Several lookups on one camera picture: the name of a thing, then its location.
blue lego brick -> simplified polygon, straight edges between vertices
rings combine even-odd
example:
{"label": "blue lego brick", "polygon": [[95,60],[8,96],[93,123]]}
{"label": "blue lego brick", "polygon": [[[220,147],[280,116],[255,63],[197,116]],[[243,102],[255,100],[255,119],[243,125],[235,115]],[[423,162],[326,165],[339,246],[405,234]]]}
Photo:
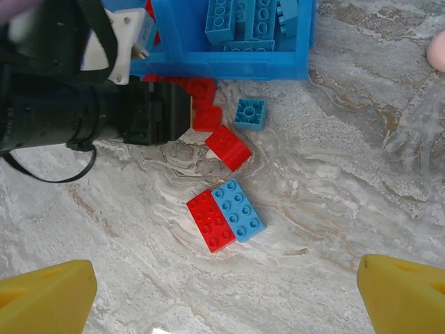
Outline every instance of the blue lego brick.
{"label": "blue lego brick", "polygon": [[246,2],[244,40],[273,40],[277,0]]}
{"label": "blue lego brick", "polygon": [[[297,35],[275,24],[274,52],[223,52],[204,32],[209,0],[152,0],[161,43],[145,60],[131,61],[131,74],[247,80],[307,80],[315,33],[316,0],[298,0]],[[243,40],[244,34],[236,36]]]}
{"label": "blue lego brick", "polygon": [[266,228],[235,179],[211,193],[239,242],[247,241]]}
{"label": "blue lego brick", "polygon": [[246,40],[246,41],[235,41],[228,42],[224,44],[224,51],[232,51],[232,52],[262,52],[262,51],[273,51],[275,47],[274,40]]}
{"label": "blue lego brick", "polygon": [[245,0],[238,0],[235,24],[235,31],[238,33],[243,33],[245,30],[245,6]]}
{"label": "blue lego brick", "polygon": [[235,127],[242,130],[263,131],[266,114],[266,101],[240,99],[235,115]]}
{"label": "blue lego brick", "polygon": [[123,9],[145,8],[146,0],[102,0],[102,4],[111,12]]}
{"label": "blue lego brick", "polygon": [[277,14],[281,33],[286,35],[286,37],[297,35],[297,0],[277,0]]}
{"label": "blue lego brick", "polygon": [[219,45],[235,38],[236,0],[210,0],[205,33],[209,42]]}

marble countertop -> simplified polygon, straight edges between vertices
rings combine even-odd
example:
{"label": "marble countertop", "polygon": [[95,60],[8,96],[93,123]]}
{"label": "marble countertop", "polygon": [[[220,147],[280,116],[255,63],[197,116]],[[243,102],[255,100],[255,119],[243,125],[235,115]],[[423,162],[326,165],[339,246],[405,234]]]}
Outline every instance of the marble countertop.
{"label": "marble countertop", "polygon": [[[263,132],[236,173],[189,131],[161,147],[101,142],[81,181],[48,185],[0,164],[0,276],[89,259],[85,333],[373,333],[360,257],[445,267],[445,76],[425,50],[443,1],[318,3],[309,82],[222,81],[264,98]],[[88,160],[63,146],[16,156],[45,177]],[[236,176],[267,229],[212,255],[186,202]]]}

marble surface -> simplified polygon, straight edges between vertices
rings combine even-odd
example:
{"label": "marble surface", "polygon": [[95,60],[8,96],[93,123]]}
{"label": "marble surface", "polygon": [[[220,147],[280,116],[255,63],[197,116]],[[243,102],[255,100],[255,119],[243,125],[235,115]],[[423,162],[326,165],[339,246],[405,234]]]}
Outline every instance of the marble surface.
{"label": "marble surface", "polygon": [[[85,333],[373,333],[356,286],[360,257],[445,267],[445,76],[426,62],[445,29],[441,0],[323,0],[309,82],[218,84],[231,124],[240,97],[265,98],[254,155],[230,173],[205,134],[158,148],[102,142],[74,184],[0,164],[0,277],[92,261]],[[88,157],[22,150],[45,177]],[[208,252],[186,201],[236,176],[265,232]]]}

blue plastic bin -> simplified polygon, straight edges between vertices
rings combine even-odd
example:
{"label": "blue plastic bin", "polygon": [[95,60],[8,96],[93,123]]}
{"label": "blue plastic bin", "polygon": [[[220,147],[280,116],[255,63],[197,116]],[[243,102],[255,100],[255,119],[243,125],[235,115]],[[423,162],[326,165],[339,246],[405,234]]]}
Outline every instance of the blue plastic bin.
{"label": "blue plastic bin", "polygon": [[[223,45],[212,46],[205,35],[208,5],[208,0],[152,0],[161,43],[148,59],[132,61],[131,73],[140,77],[307,79],[316,0],[298,1],[296,36],[283,36],[280,25],[275,25],[275,51],[271,52],[224,52]],[[236,40],[243,40],[243,34]]]}

gray marble floor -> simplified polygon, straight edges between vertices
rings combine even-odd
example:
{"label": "gray marble floor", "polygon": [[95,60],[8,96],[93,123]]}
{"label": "gray marble floor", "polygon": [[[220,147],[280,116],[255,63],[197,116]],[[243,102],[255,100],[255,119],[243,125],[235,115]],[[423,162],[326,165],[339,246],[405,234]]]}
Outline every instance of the gray marble floor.
{"label": "gray marble floor", "polygon": [[[442,0],[323,0],[309,82],[218,84],[231,124],[265,98],[237,173],[190,131],[158,148],[99,143],[94,170],[52,186],[0,164],[0,277],[73,259],[98,279],[86,333],[373,333],[360,257],[445,267],[445,76],[426,62]],[[45,177],[86,162],[62,146],[16,154]],[[265,232],[208,252],[186,209],[236,176]]]}

